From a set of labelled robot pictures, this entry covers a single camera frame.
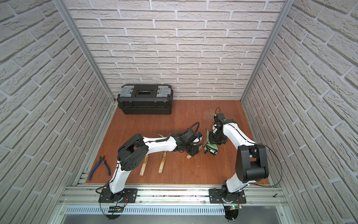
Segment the green rag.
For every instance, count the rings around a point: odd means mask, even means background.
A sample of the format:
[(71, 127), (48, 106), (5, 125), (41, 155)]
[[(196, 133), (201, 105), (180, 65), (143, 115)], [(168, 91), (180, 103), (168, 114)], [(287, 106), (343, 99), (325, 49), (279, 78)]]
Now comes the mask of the green rag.
[(207, 140), (205, 145), (205, 151), (204, 154), (211, 154), (211, 155), (217, 155), (218, 154), (218, 146), (215, 144), (212, 144), (209, 140), (210, 132), (207, 131)]

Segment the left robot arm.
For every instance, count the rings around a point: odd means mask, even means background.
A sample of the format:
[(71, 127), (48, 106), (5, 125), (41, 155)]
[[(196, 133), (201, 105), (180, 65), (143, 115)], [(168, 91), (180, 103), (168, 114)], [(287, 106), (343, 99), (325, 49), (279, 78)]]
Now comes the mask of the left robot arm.
[(124, 190), (130, 172), (141, 164), (145, 156), (165, 151), (185, 151), (194, 156), (203, 144), (202, 139), (202, 134), (192, 129), (162, 138), (146, 138), (139, 133), (132, 136), (118, 150), (116, 170), (109, 181), (111, 193), (117, 194)]

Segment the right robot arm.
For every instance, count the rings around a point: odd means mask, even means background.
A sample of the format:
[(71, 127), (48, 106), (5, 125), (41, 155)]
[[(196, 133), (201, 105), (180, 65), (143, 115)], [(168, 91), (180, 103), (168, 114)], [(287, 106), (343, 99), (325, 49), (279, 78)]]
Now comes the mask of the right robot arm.
[(250, 184), (268, 178), (266, 147), (251, 140), (233, 119), (226, 119), (224, 114), (217, 113), (213, 119), (206, 151), (214, 155), (217, 149), (213, 145), (226, 144), (227, 141), (231, 141), (237, 150), (235, 174), (225, 181), (223, 191), (227, 194), (241, 192)]

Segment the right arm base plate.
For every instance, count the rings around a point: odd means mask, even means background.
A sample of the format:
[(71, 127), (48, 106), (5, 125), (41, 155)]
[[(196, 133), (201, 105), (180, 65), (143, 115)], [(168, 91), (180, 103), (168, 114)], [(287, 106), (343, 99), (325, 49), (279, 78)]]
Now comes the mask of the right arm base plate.
[(212, 188), (208, 190), (209, 201), (211, 204), (246, 204), (246, 196), (244, 191), (230, 193), (223, 189)]

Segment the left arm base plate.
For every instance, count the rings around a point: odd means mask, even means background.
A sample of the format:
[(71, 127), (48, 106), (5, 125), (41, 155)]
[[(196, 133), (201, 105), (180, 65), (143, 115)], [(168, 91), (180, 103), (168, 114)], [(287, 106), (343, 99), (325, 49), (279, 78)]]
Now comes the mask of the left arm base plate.
[(109, 188), (103, 188), (100, 192), (99, 203), (135, 203), (138, 189), (125, 188), (119, 193), (112, 193)]

